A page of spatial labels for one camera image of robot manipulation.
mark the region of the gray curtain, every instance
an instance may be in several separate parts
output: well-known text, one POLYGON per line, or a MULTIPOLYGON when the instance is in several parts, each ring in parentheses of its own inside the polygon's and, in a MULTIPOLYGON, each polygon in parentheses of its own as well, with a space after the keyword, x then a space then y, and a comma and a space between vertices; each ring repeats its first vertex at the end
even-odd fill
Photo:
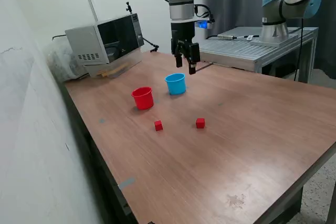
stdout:
MULTIPOLYGON (((208 35, 223 33, 237 26, 261 26, 262 0, 206 0, 214 13, 216 23, 208 35)), ((319 27, 315 68, 322 69, 336 79, 336 0, 322 0, 318 14, 304 21, 305 27, 319 27)), ((288 26, 297 26, 298 20, 289 20, 288 26)))

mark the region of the floor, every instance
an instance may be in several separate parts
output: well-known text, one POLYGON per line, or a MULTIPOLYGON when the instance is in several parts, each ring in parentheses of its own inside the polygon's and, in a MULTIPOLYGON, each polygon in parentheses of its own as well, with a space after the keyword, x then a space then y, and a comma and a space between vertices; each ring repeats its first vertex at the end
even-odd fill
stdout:
MULTIPOLYGON (((336 80, 319 69, 314 70, 311 84, 336 89, 336 80)), ((304 186, 301 213, 289 224, 325 224, 335 181, 336 154, 304 186)))

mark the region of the gray tape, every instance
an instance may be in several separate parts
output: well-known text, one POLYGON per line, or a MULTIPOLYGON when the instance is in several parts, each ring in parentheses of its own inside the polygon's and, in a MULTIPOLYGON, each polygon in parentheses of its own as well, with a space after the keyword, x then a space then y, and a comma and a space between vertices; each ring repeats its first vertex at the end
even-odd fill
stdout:
POLYGON ((134 178, 129 178, 129 179, 125 180, 123 183, 121 183, 120 185, 118 185, 119 189, 122 190, 125 187, 127 187, 129 185, 132 185, 134 182, 135 182, 134 178))

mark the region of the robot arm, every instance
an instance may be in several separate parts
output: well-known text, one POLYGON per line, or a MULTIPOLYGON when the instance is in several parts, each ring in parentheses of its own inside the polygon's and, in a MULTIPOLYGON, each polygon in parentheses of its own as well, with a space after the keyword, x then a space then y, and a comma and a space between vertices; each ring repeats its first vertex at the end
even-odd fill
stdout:
POLYGON ((322 0, 263 0, 263 21, 260 41, 282 42, 289 38, 286 19, 311 18, 322 0))
POLYGON ((192 43, 195 36, 194 0, 169 0, 172 28, 172 54, 176 66, 182 66, 182 55, 189 63, 189 74, 196 72, 200 53, 198 43, 192 43))
MULTIPOLYGON (((264 17, 261 41, 275 42, 288 38, 287 18, 310 18, 316 14, 321 0, 263 0, 264 17)), ((200 53, 195 36, 194 0, 169 0, 172 54, 176 66, 182 66, 182 55, 188 60, 189 74, 196 72, 200 53)))

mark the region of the red cup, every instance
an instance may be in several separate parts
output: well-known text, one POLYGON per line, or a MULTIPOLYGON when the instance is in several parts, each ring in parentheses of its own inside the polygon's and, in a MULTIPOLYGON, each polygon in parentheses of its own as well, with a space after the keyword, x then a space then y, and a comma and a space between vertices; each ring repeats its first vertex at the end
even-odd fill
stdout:
POLYGON ((138 110, 147 110, 154 105, 152 88, 141 87, 132 92, 138 110))

